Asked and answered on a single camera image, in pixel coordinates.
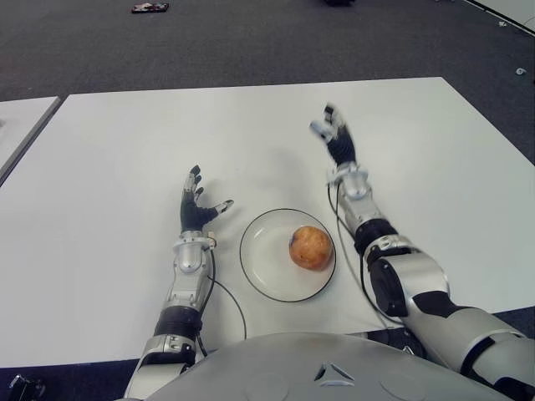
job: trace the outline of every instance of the gray carpet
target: gray carpet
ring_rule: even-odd
[[[535,161],[533,38],[462,1],[171,0],[132,15],[136,2],[5,2],[0,100],[442,76]]]

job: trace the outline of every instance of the plate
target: plate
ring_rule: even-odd
[[[289,252],[293,233],[302,226],[325,232],[333,253],[321,272],[296,265]],[[304,211],[275,209],[254,219],[240,243],[240,262],[248,281],[261,294],[281,302],[297,302],[313,297],[329,282],[336,266],[333,238],[317,219]]]

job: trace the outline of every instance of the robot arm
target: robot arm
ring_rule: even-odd
[[[373,201],[367,173],[356,162],[351,136],[334,107],[311,130],[337,164],[330,185],[354,246],[368,266],[379,309],[401,321],[437,363],[510,398],[535,397],[535,342],[493,315],[457,306],[441,267],[389,223]]]
[[[212,208],[201,208],[196,201],[201,169],[191,169],[181,202],[181,236],[173,246],[175,277],[167,293],[154,335],[149,338],[125,398],[144,399],[185,372],[195,363],[196,339],[202,328],[206,306],[207,276],[212,268],[215,241],[202,232],[203,226],[234,203],[227,200]]]

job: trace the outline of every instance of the plate rim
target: plate rim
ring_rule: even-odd
[[[331,274],[329,276],[329,278],[327,279],[327,281],[325,282],[325,284],[322,285],[321,288],[319,288],[319,290],[317,290],[314,294],[310,295],[309,297],[306,297],[306,298],[301,298],[301,299],[296,299],[296,300],[293,300],[293,301],[285,301],[283,299],[278,299],[278,298],[275,298],[275,297],[272,297],[268,294],[266,294],[265,292],[261,291],[259,288],[257,288],[257,286],[255,286],[251,279],[249,278],[249,276],[247,275],[247,272],[245,271],[245,268],[243,267],[243,259],[242,259],[242,244],[243,244],[243,238],[245,237],[245,234],[247,233],[247,230],[249,230],[249,227],[252,226],[252,223],[254,223],[256,220],[258,220],[259,218],[261,218],[262,216],[268,214],[268,213],[272,213],[274,211],[296,211],[296,212],[299,212],[299,213],[303,213],[304,215],[307,215],[308,217],[311,217],[312,219],[314,219],[315,221],[318,222],[318,224],[320,226],[323,227],[323,229],[325,230],[325,232],[327,233],[327,235],[329,236],[329,239],[331,240],[331,243],[333,244],[333,254],[334,254],[334,266],[333,266],[333,270],[331,271]],[[316,295],[318,295],[321,291],[324,290],[324,288],[330,283],[331,279],[333,278],[333,275],[334,275],[334,271],[336,270],[336,246],[334,246],[334,240],[333,240],[333,237],[331,236],[331,233],[329,232],[329,230],[327,229],[326,226],[324,226],[324,224],[319,221],[316,217],[312,216],[310,213],[307,213],[306,211],[301,211],[299,209],[293,209],[292,207],[278,207],[276,209],[271,209],[269,211],[264,211],[263,213],[261,213],[260,215],[256,216],[254,219],[251,220],[251,222],[247,225],[247,227],[245,227],[245,230],[243,231],[242,233],[242,239],[240,240],[240,250],[239,250],[239,253],[240,253],[240,267],[242,268],[242,272],[243,274],[245,275],[245,278],[247,279],[247,281],[249,282],[249,284],[251,284],[251,286],[257,290],[258,292],[260,292],[263,296],[269,298],[269,299],[272,299],[274,301],[277,301],[277,302],[284,302],[284,303],[295,303],[295,302],[301,302],[301,301],[306,301],[312,297],[315,297]]]

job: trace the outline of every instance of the triangular logo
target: triangular logo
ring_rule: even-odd
[[[328,370],[334,370],[335,375],[339,376],[338,379],[330,379],[319,382],[319,387],[353,387],[354,377],[343,370],[341,367],[336,366],[334,363],[325,363],[323,362],[319,367],[316,376],[314,377],[314,382],[319,381]]]

